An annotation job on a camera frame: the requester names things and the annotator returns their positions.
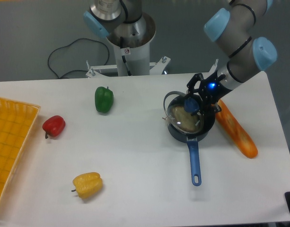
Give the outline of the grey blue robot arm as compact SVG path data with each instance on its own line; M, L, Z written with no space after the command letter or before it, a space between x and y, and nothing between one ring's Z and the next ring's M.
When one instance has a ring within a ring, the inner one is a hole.
M208 78L195 74L187 84L184 110L191 114L210 114L221 110L218 101L266 70L277 60L274 45L266 38L248 34L270 6L270 0L231 0L231 10L220 9L204 31L229 57L227 64ZM83 15L89 29L106 38L114 47L119 76L155 73L149 65L149 44L155 36L155 23L142 11L139 0L96 0Z

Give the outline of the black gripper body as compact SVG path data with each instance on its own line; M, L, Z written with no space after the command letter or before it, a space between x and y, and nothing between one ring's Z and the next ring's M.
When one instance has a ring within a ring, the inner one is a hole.
M215 104L232 91L221 83L224 81L225 74L218 76L216 71L200 82L200 97L205 105Z

